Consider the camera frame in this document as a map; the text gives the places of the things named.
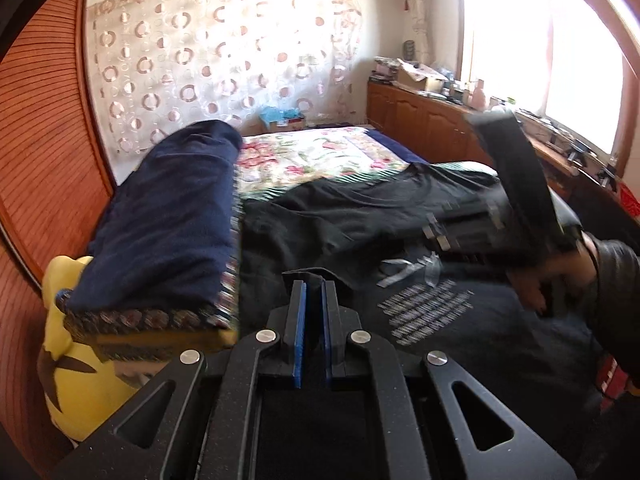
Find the person right hand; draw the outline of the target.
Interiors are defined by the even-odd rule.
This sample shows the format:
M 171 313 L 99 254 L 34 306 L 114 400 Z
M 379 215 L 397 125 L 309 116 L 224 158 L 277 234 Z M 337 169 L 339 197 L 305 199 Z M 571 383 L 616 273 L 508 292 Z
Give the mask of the person right hand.
M 558 278 L 569 289 L 583 290 L 596 279 L 597 270 L 596 245 L 589 234 L 582 233 L 574 252 L 552 255 L 536 268 L 510 272 L 508 278 L 521 305 L 542 313 L 547 309 L 542 284 Z

